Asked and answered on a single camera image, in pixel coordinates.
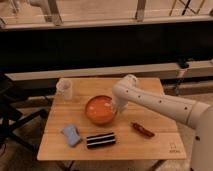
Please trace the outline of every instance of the red object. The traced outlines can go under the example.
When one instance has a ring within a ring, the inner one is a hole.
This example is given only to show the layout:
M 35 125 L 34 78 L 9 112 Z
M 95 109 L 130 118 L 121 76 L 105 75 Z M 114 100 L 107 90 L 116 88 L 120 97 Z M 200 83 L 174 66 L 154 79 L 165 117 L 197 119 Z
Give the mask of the red object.
M 146 135 L 148 137 L 153 137 L 155 134 L 147 129 L 145 129 L 142 125 L 138 123 L 132 123 L 132 127 L 139 131 L 141 134 Z
M 86 105 L 85 114 L 95 124 L 107 124 L 115 116 L 112 111 L 111 101 L 112 98 L 105 95 L 93 97 Z

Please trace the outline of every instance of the blue sponge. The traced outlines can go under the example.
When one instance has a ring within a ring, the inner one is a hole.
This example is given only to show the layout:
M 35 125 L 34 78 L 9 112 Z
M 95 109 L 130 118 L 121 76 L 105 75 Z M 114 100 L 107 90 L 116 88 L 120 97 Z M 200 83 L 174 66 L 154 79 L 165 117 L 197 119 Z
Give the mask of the blue sponge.
M 72 147 L 81 141 L 81 137 L 78 135 L 77 129 L 73 124 L 66 126 L 62 130 L 62 133 L 66 136 L 68 144 Z

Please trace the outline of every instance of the black wall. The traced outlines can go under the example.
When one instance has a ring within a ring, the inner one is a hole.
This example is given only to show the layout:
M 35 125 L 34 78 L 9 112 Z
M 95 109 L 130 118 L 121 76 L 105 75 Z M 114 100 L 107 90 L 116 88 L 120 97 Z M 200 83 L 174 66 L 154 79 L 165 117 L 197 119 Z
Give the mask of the black wall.
M 213 58 L 213 22 L 0 32 L 0 70 L 55 69 Z

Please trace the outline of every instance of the black and white striped object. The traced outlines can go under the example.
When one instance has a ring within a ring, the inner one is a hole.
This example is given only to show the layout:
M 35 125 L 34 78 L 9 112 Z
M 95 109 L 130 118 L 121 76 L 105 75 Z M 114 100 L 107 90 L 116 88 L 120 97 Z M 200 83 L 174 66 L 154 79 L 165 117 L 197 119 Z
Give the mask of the black and white striped object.
M 102 147 L 115 143 L 115 134 L 113 132 L 87 137 L 87 148 Z

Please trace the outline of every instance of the orange bowl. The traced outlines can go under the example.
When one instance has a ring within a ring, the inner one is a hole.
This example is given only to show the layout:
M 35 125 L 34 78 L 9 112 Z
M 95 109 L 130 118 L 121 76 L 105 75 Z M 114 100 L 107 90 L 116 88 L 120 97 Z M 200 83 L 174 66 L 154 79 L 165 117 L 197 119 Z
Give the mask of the orange bowl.
M 86 116 L 95 124 L 104 125 L 112 121 L 115 114 L 111 106 L 112 98 L 100 95 L 90 99 L 85 108 Z

